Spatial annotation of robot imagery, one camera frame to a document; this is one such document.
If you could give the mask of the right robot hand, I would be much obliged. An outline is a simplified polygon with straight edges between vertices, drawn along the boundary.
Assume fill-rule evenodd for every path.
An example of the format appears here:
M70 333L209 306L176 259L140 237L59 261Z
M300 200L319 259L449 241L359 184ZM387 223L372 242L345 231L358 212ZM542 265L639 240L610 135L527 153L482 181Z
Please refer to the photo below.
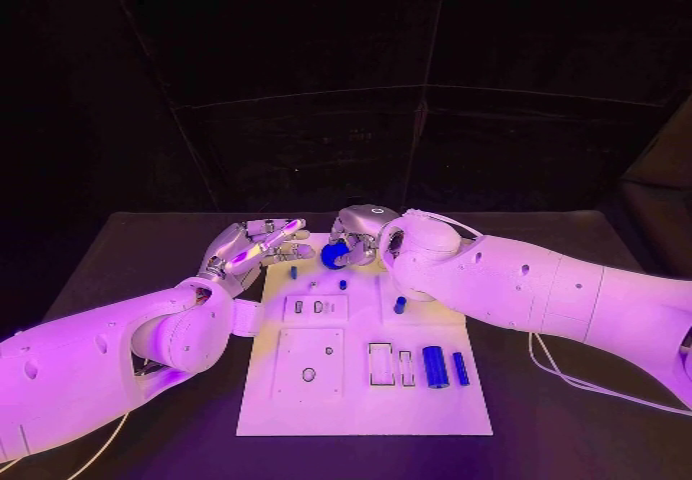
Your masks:
M325 265L333 269L369 265L377 259L382 230L398 217L395 210L372 204L343 208L322 251Z

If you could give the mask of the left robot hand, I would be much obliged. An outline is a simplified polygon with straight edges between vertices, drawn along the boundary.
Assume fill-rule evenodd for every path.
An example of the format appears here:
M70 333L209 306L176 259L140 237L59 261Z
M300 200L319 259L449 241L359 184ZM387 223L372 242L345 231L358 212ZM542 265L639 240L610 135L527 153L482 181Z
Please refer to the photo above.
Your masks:
M234 223L206 249L198 276L235 298L253 285L263 266L315 257L313 248L302 243L309 236L305 219Z

